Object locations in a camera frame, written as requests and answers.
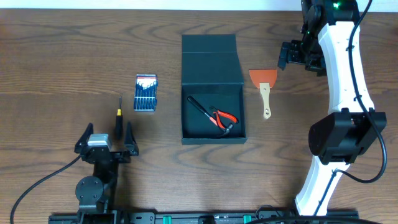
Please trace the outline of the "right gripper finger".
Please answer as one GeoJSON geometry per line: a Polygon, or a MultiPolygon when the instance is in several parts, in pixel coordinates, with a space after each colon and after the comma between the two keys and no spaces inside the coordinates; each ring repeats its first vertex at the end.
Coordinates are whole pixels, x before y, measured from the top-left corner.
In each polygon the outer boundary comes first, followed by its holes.
{"type": "Polygon", "coordinates": [[[318,77],[326,76],[326,64],[324,60],[313,60],[306,65],[306,70],[316,72],[318,77]]]}
{"type": "Polygon", "coordinates": [[[279,59],[277,62],[277,66],[281,70],[285,70],[289,62],[289,50],[290,50],[290,42],[283,42],[280,48],[279,59]]]}

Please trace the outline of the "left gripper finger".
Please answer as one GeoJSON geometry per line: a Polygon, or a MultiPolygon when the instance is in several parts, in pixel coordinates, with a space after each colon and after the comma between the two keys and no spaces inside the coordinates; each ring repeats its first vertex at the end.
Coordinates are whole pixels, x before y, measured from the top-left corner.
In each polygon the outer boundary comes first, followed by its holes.
{"type": "Polygon", "coordinates": [[[124,136],[124,146],[129,151],[131,156],[139,155],[139,148],[137,146],[136,140],[134,139],[131,122],[127,122],[127,125],[126,125],[126,132],[125,132],[125,136],[124,136]]]}
{"type": "Polygon", "coordinates": [[[85,129],[85,132],[81,135],[80,139],[75,144],[74,152],[81,154],[88,147],[88,140],[93,134],[93,124],[89,123],[85,129]]]}

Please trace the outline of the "blue precision screwdriver set case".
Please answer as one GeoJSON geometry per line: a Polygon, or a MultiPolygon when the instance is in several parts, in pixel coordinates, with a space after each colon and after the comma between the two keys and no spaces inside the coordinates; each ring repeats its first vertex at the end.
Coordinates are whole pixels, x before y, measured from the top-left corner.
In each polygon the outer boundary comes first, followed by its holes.
{"type": "Polygon", "coordinates": [[[158,79],[156,74],[137,74],[134,110],[154,112],[157,106],[158,79]]]}

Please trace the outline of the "red handled pliers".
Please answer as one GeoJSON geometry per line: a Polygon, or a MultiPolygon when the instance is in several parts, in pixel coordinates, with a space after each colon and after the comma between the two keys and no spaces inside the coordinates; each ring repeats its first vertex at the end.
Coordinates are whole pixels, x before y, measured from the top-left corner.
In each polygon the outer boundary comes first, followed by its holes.
{"type": "Polygon", "coordinates": [[[210,110],[212,110],[212,113],[215,115],[215,118],[213,118],[215,125],[221,129],[226,129],[224,124],[221,122],[221,118],[226,118],[226,119],[232,121],[233,124],[239,123],[238,118],[230,113],[221,111],[221,110],[215,108],[214,106],[210,106],[210,110]]]}

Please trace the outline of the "small claw hammer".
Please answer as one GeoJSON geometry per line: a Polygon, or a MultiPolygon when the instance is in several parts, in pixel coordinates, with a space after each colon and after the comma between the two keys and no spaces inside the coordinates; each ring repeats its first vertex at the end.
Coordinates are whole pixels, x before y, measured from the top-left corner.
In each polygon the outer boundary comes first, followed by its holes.
{"type": "MultiPolygon", "coordinates": [[[[188,100],[188,102],[190,102],[198,111],[200,111],[202,114],[204,114],[204,115],[215,125],[215,123],[214,123],[214,121],[213,121],[213,118],[215,118],[215,115],[213,116],[213,115],[209,114],[209,112],[207,112],[207,110],[206,110],[201,104],[199,104],[199,102],[197,102],[197,100],[194,99],[194,97],[189,96],[189,97],[187,98],[187,100],[188,100]]],[[[219,128],[223,133],[222,133],[221,135],[219,135],[218,138],[222,138],[222,137],[224,137],[224,136],[229,135],[230,132],[231,132],[231,130],[234,128],[234,125],[235,125],[235,124],[233,124],[232,121],[231,121],[231,122],[229,123],[229,125],[227,125],[227,126],[224,125],[224,126],[226,127],[226,129],[221,129],[221,128],[219,128]]]]}

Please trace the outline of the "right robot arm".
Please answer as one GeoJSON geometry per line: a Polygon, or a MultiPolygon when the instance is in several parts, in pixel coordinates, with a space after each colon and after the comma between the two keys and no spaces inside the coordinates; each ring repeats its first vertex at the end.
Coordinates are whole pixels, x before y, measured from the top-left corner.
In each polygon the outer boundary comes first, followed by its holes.
{"type": "Polygon", "coordinates": [[[301,191],[295,197],[300,216],[325,216],[328,202],[342,175],[370,184],[381,178],[387,165],[381,135],[386,114],[377,112],[364,79],[359,48],[359,25],[365,17],[356,1],[303,0],[302,40],[283,42],[278,66],[304,65],[328,79],[328,114],[313,124],[308,145],[313,155],[301,191]],[[358,156],[378,140],[382,166],[371,179],[348,173],[358,156]]]}

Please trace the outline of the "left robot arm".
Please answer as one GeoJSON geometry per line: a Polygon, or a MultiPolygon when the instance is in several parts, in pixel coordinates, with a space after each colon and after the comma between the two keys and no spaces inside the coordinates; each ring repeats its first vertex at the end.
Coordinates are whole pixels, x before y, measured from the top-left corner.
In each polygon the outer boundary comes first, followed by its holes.
{"type": "Polygon", "coordinates": [[[75,153],[82,161],[94,165],[93,174],[82,178],[76,185],[79,201],[78,223],[129,223],[127,212],[116,210],[114,198],[118,182],[118,167],[130,163],[139,155],[139,148],[127,123],[123,151],[112,151],[108,134],[95,134],[90,123],[78,142],[75,153]]]}

